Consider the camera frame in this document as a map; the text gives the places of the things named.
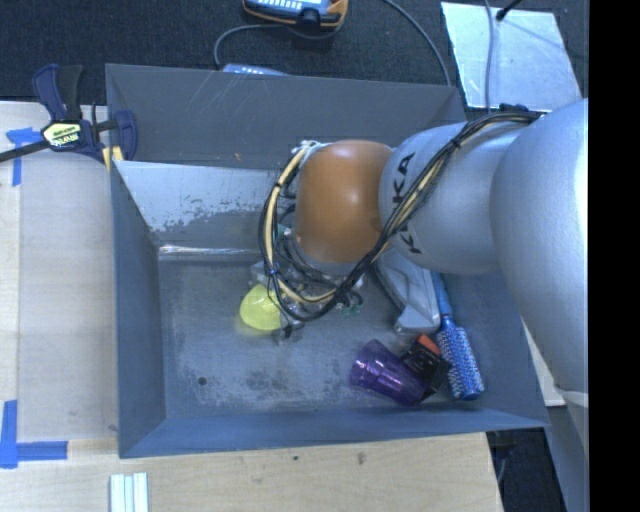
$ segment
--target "yellow object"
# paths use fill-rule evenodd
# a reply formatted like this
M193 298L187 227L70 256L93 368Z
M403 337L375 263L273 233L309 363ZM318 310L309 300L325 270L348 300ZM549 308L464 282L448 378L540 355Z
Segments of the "yellow object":
M273 331L280 328L280 310L262 284L257 284L242 299L240 318L254 329Z

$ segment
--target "purple cup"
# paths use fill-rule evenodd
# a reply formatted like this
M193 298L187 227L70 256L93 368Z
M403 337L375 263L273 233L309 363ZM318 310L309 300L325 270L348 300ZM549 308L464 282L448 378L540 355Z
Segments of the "purple cup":
M360 349L351 367L350 381L402 405L419 403L426 389L424 381L378 340L371 340Z

